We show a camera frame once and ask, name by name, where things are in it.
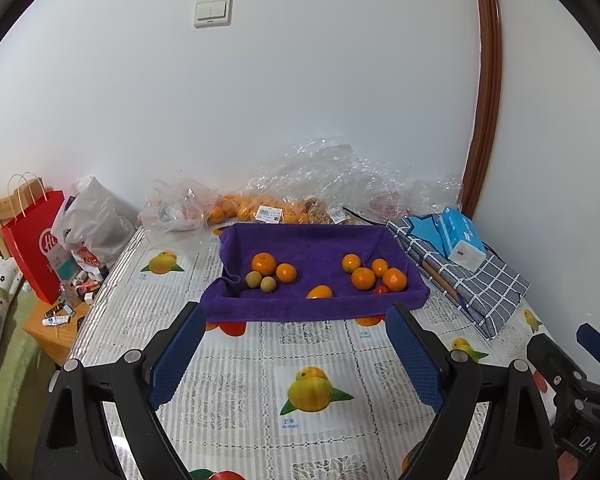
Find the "brown door frame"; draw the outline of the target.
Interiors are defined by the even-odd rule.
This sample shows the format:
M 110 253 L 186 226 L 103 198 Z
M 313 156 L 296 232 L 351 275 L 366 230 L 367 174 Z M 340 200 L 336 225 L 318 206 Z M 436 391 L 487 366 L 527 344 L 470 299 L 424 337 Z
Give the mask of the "brown door frame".
M 503 75 L 503 39 L 500 2 L 477 0 L 479 24 L 479 77 L 474 120 L 463 176 L 462 211 L 471 218 L 477 210 L 488 173 L 498 128 Z

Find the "blue folded packet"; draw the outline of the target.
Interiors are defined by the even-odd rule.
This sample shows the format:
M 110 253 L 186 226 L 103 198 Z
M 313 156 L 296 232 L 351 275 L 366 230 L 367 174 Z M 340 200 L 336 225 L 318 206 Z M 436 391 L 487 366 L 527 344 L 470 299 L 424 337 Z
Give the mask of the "blue folded packet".
M 432 214 L 426 214 L 426 216 L 408 216 L 406 222 L 408 223 L 408 235 L 417 237 L 420 240 L 426 240 L 437 252 L 446 255 L 442 236 Z

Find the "red paper bag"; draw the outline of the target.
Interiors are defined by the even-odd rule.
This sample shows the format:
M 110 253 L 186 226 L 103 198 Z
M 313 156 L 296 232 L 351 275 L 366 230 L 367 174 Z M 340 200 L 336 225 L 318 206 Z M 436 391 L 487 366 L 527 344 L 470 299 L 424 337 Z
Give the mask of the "red paper bag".
M 2 227 L 4 241 L 35 295 L 46 304 L 59 296 L 59 278 L 46 252 L 57 244 L 50 232 L 64 193 L 48 190 L 30 172 L 14 174 L 7 183 L 12 218 Z

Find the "white plastic bag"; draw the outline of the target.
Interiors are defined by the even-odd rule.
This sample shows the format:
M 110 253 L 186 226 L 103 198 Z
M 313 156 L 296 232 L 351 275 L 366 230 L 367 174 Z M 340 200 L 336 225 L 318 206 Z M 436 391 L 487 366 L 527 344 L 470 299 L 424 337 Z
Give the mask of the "white plastic bag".
M 76 182 L 76 190 L 62 203 L 50 232 L 84 272 L 101 274 L 102 266 L 116 263 L 135 228 L 95 177 Z

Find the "small orange in tray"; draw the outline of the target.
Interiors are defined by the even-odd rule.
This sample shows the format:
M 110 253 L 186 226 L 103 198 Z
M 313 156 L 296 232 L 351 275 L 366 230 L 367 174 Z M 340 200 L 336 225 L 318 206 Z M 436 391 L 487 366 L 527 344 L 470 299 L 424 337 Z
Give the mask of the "small orange in tray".
M 358 255 L 347 254 L 341 260 L 342 270 L 346 273 L 353 273 L 362 266 L 362 260 Z

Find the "clear plastic bag of fruit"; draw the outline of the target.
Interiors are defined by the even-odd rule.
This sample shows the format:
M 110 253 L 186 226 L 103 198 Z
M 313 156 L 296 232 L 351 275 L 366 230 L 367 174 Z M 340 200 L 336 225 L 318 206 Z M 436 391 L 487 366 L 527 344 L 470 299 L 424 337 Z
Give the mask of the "clear plastic bag of fruit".
M 396 165 L 358 156 L 347 142 L 316 139 L 251 168 L 244 184 L 219 195 L 207 221 L 255 222 L 264 208 L 279 223 L 384 224 L 437 214 L 457 206 L 461 195 L 457 176 L 411 180 Z

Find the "orange in tray right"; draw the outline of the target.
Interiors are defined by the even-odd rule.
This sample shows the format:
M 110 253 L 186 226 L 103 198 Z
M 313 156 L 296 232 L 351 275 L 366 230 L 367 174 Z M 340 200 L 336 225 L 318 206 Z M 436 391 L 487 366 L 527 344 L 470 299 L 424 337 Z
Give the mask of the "orange in tray right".
M 407 288 L 408 279 L 405 273 L 398 268 L 389 268 L 385 270 L 381 277 L 389 292 L 403 292 Z

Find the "brown kiwi fruit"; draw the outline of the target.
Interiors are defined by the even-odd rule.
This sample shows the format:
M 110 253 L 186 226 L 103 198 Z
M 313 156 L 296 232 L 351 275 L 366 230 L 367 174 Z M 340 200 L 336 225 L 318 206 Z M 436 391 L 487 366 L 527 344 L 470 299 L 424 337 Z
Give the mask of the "brown kiwi fruit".
M 260 289 L 262 290 L 262 292 L 265 292 L 266 294 L 270 294 L 271 292 L 274 292 L 276 287 L 277 287 L 276 279 L 273 278 L 272 276 L 265 276 L 264 278 L 262 278 L 262 281 L 260 283 Z

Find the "orange in tray front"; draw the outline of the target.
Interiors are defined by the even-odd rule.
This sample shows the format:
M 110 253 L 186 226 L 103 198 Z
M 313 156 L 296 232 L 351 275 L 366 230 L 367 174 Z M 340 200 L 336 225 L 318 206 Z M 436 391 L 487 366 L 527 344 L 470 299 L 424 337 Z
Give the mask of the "orange in tray front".
M 306 299 L 326 299 L 332 298 L 333 296 L 334 292 L 329 286 L 317 285 L 306 294 Z

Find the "white wall switch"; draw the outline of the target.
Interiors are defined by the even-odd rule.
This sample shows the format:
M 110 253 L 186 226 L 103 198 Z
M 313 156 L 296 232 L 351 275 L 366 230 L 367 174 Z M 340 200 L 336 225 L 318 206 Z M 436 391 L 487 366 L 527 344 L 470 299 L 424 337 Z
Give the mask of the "white wall switch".
M 194 5 L 193 26 L 228 26 L 232 20 L 233 0 L 199 0 Z

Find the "clear bag at left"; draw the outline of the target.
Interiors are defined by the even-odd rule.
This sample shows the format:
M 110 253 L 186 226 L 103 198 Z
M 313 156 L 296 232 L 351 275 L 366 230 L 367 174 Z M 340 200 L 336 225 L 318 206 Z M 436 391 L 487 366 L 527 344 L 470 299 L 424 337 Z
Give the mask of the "clear bag at left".
M 219 196 L 192 178 L 156 179 L 138 221 L 153 248 L 196 252 L 208 235 L 208 218 Z

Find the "blue tissue box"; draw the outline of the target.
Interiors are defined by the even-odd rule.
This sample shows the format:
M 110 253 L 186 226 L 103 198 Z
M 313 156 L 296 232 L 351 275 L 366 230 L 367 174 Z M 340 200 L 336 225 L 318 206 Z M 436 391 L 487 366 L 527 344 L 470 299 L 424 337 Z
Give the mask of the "blue tissue box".
M 469 272 L 476 272 L 486 260 L 483 245 L 471 220 L 457 209 L 446 207 L 436 220 L 445 257 Z

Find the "small red tomato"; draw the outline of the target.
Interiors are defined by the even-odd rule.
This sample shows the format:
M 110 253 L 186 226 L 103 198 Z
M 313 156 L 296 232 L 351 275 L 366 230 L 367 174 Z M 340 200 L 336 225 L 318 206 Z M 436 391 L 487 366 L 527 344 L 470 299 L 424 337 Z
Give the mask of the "small red tomato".
M 378 285 L 374 289 L 375 295 L 388 294 L 389 289 L 385 285 Z

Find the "purple towel tray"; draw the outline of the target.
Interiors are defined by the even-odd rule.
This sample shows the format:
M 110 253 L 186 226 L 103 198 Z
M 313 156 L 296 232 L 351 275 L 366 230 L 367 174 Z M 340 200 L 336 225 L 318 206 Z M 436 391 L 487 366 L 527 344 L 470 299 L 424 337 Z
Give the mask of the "purple towel tray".
M 298 278 L 292 284 L 278 285 L 270 294 L 249 288 L 245 276 L 258 252 L 268 252 L 278 263 L 292 264 Z M 341 267 L 347 254 L 358 255 L 364 264 L 385 259 L 406 274 L 407 288 L 382 295 L 355 289 Z M 415 263 L 384 226 L 236 223 L 221 234 L 219 255 L 222 274 L 200 300 L 211 323 L 368 318 L 385 314 L 392 304 L 419 309 L 429 297 Z M 317 285 L 329 286 L 334 296 L 306 299 Z

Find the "loose orange on table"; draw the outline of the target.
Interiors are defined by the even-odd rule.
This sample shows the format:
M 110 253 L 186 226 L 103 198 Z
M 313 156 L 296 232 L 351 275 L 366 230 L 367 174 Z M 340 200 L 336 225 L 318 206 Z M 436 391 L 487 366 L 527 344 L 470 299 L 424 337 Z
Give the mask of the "loose orange on table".
M 259 272 L 262 276 L 273 275 L 276 268 L 276 259 L 268 252 L 258 252 L 251 259 L 251 270 Z
M 375 287 L 377 276 L 374 271 L 359 266 L 351 273 L 351 284 L 357 290 L 370 290 Z

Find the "grey checked cloth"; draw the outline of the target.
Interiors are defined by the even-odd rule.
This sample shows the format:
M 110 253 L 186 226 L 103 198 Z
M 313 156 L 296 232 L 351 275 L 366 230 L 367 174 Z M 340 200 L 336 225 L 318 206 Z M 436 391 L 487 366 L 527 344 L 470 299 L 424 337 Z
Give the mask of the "grey checked cloth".
M 529 282 L 490 248 L 475 271 L 448 260 L 429 240 L 416 236 L 416 228 L 432 220 L 431 216 L 404 217 L 389 221 L 388 229 L 426 278 L 450 298 L 483 338 L 493 339 L 514 315 Z

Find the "kiwi fruit in tray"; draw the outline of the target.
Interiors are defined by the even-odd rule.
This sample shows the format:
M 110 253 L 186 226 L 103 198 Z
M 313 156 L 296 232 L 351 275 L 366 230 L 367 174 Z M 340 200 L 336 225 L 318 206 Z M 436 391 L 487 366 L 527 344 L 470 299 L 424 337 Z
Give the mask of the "kiwi fruit in tray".
M 259 271 L 250 271 L 245 276 L 245 283 L 249 288 L 259 288 L 263 275 Z

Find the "wooden side table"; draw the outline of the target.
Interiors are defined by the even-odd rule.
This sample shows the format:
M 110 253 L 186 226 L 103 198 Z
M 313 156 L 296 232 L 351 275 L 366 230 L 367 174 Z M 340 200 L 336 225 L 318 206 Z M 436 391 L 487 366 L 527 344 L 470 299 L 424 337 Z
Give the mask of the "wooden side table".
M 46 356 L 51 358 L 56 365 L 62 366 L 76 340 L 78 318 L 87 315 L 90 306 L 85 302 L 79 304 L 76 307 L 76 315 L 67 324 L 45 326 L 42 321 L 45 313 L 51 307 L 50 304 L 38 300 L 24 323 L 23 330 L 33 337 Z

